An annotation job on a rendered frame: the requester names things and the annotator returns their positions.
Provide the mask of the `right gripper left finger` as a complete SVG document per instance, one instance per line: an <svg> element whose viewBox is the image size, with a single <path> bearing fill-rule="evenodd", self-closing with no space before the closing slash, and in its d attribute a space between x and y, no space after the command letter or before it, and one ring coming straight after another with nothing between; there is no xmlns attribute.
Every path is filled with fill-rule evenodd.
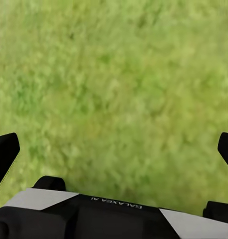
<svg viewBox="0 0 228 239"><path fill-rule="evenodd" d="M0 136L0 183L20 151L15 132Z"/></svg>

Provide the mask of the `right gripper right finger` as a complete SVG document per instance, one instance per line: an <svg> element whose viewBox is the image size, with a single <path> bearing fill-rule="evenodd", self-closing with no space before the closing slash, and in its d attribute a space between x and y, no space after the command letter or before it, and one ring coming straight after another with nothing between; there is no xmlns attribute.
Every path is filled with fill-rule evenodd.
<svg viewBox="0 0 228 239"><path fill-rule="evenodd" d="M228 164L228 133L223 132L218 143L218 151Z"/></svg>

